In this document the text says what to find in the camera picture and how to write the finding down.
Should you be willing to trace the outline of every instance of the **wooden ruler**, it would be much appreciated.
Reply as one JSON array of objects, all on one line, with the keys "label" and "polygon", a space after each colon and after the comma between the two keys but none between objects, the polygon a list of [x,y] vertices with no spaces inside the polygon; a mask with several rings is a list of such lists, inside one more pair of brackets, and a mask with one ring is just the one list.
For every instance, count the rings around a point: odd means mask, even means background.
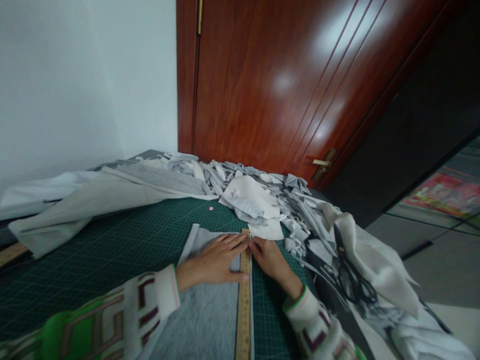
[{"label": "wooden ruler", "polygon": [[[250,230],[242,229],[250,240]],[[250,276],[250,248],[247,247],[240,255],[240,271]],[[250,281],[238,284],[238,312],[236,317],[236,348],[235,360],[250,359]]]},{"label": "wooden ruler", "polygon": [[27,251],[29,251],[29,249],[25,245],[22,245],[21,242],[17,242],[5,250],[0,251],[0,268]]}]

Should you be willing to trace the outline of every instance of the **door handle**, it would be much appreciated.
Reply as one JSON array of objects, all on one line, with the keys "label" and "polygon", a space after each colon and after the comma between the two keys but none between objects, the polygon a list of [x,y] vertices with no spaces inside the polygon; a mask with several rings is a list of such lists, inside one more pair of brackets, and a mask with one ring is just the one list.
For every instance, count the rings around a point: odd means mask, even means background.
[{"label": "door handle", "polygon": [[313,160],[313,163],[318,165],[315,173],[313,173],[313,176],[311,177],[313,181],[318,181],[320,177],[328,170],[328,168],[332,165],[332,160],[336,153],[337,149],[331,148],[328,150],[323,160]]}]

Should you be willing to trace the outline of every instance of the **hand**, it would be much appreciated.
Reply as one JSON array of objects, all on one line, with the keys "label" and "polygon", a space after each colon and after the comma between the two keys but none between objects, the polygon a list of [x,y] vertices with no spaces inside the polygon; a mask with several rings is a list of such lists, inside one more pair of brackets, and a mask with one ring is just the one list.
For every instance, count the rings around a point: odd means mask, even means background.
[{"label": "hand", "polygon": [[178,291],[196,284],[246,282],[249,275],[244,272],[231,272],[230,264],[247,247],[246,234],[221,235],[211,242],[198,256],[176,268]]},{"label": "hand", "polygon": [[290,268],[277,243],[255,236],[249,246],[263,272],[276,280],[288,296],[297,300],[302,295],[304,285]]}]

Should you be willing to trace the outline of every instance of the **white wall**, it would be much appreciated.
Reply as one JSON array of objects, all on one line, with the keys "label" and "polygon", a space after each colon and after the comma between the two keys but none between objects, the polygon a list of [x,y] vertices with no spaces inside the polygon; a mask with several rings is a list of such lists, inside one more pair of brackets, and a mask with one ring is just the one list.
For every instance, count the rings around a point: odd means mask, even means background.
[{"label": "white wall", "polygon": [[177,151],[176,1],[87,4],[125,155]]},{"label": "white wall", "polygon": [[0,196],[177,150],[175,0],[0,0]]}]

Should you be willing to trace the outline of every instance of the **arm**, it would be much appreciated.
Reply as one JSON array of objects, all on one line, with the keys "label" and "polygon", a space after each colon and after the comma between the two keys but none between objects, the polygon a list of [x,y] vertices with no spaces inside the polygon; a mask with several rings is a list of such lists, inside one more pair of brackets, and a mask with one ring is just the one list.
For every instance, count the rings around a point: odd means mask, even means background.
[{"label": "arm", "polygon": [[180,307],[179,293],[200,283],[248,280],[230,272],[248,247],[245,235],[222,235],[176,269],[146,272],[73,311],[49,318],[24,337],[0,343],[0,359],[135,359],[153,332]]},{"label": "arm", "polygon": [[254,237],[250,249],[262,270],[288,295],[283,306],[305,359],[365,359],[340,322],[302,284],[274,241]]}]

